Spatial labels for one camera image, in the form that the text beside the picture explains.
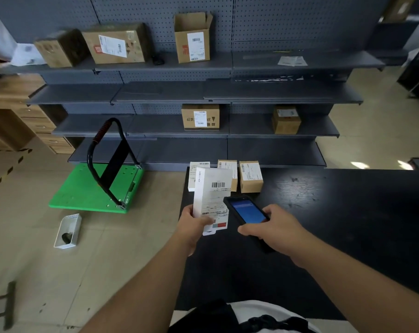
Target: black trolley handle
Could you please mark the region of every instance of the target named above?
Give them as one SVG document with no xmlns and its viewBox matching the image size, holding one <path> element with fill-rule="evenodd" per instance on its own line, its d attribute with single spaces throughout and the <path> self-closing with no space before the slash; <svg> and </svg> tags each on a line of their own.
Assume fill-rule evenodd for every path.
<svg viewBox="0 0 419 333">
<path fill-rule="evenodd" d="M 120 121 L 117 118 L 109 118 L 101 127 L 101 129 L 99 130 L 99 132 L 97 132 L 96 136 L 94 137 L 94 139 L 92 140 L 91 145 L 89 145 L 88 148 L 88 153 L 86 156 L 86 164 L 88 165 L 89 171 L 92 174 L 92 177 L 94 178 L 94 180 L 96 180 L 96 182 L 98 183 L 98 185 L 103 189 L 103 191 L 111 198 L 111 200 L 119 207 L 121 208 L 125 208 L 124 202 L 123 201 L 119 201 L 114 194 L 111 192 L 111 190 L 109 190 L 109 188 L 104 185 L 104 183 L 102 182 L 101 178 L 99 177 L 99 175 L 97 174 L 96 169 L 94 168 L 94 166 L 92 165 L 92 156 L 94 155 L 94 149 L 96 148 L 96 146 L 99 144 L 99 142 L 102 140 L 102 138 L 105 136 L 105 133 L 109 130 L 109 128 L 111 127 L 112 123 L 116 123 L 117 124 L 117 128 L 118 128 L 118 133 L 120 135 L 120 138 L 122 139 L 122 142 L 124 144 L 126 144 L 126 147 L 128 148 L 128 153 L 131 156 L 132 161 L 134 162 L 134 164 L 138 167 L 140 167 L 140 163 L 137 161 L 137 159 L 135 158 L 134 153 L 132 152 L 131 148 L 129 147 L 128 141 L 125 138 L 125 134 L 124 131 L 122 129 L 122 124 L 120 123 Z"/>
</svg>

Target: shelving unit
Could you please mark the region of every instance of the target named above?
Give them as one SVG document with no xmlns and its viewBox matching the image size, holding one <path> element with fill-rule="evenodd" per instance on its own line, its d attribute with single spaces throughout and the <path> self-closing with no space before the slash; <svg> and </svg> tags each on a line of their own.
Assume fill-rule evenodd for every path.
<svg viewBox="0 0 419 333">
<path fill-rule="evenodd" d="M 74 68 L 9 66 L 1 72 L 42 75 L 47 85 L 28 104 L 63 105 L 68 117 L 53 134 L 85 138 L 70 162 L 86 161 L 91 138 L 114 116 L 147 170 L 186 170 L 190 161 L 216 165 L 218 159 L 324 167 L 316 137 L 339 136 L 328 116 L 333 105 L 362 103 L 346 83 L 349 74 L 384 67 L 365 46 L 388 1 L 311 0 L 308 9 L 304 0 L 17 0 L 23 14 L 11 17 L 9 2 L 0 0 L 0 18 L 20 43 L 42 36 L 45 25 L 51 32 L 73 24 L 83 29 L 143 21 L 165 61 L 96 65 L 89 58 Z M 179 64 L 172 19 L 190 11 L 215 16 L 211 60 Z M 57 14 L 52 20 L 43 13 Z M 303 56 L 307 66 L 278 65 L 281 56 Z M 184 130 L 184 103 L 220 104 L 220 129 Z M 302 119 L 297 134 L 274 134 L 276 104 L 296 105 Z M 117 137 L 112 127 L 94 161 L 110 160 Z"/>
</svg>

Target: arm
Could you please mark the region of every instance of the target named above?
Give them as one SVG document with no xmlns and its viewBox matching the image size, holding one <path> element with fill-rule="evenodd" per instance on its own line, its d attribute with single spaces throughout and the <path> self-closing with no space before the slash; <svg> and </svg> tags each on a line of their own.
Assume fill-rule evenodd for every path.
<svg viewBox="0 0 419 333">
<path fill-rule="evenodd" d="M 306 269 L 359 332 L 419 332 L 418 294 L 321 241 L 278 205 L 264 211 L 270 221 L 239 233 L 261 237 Z"/>
<path fill-rule="evenodd" d="M 84 326 L 81 333 L 163 333 L 174 311 L 185 262 L 196 247 L 208 217 L 193 218 L 183 209 L 166 245 L 129 280 Z"/>
</svg>

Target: barcode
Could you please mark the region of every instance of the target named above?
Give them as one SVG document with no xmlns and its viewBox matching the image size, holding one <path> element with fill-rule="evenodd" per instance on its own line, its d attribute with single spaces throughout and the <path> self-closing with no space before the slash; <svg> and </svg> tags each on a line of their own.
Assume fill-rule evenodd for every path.
<svg viewBox="0 0 419 333">
<path fill-rule="evenodd" d="M 213 182 L 211 183 L 211 188 L 225 188 L 224 182 Z"/>
</svg>

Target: tile floor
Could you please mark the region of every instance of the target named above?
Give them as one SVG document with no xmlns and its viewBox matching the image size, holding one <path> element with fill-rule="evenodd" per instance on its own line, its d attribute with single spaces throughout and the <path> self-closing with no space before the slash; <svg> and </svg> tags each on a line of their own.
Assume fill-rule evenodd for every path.
<svg viewBox="0 0 419 333">
<path fill-rule="evenodd" d="M 355 168 L 351 162 L 363 162 L 374 169 L 400 169 L 398 160 L 419 157 L 419 100 L 407 99 L 396 83 L 400 72 L 389 67 L 352 73 L 348 82 L 365 101 L 331 111 L 341 136 L 317 140 L 328 167 Z M 11 332 L 75 333 L 168 240 L 185 174 L 147 172 L 144 194 L 128 214 L 82 213 L 78 246 L 56 250 L 60 220 L 73 212 L 50 209 L 48 202 L 73 166 L 67 155 L 52 154 L 38 139 L 29 148 L 33 152 L 0 185 L 0 294 L 8 281 L 17 280 Z M 18 157 L 0 152 L 0 176 Z M 347 322 L 313 323 L 324 332 L 355 332 Z"/>
</svg>

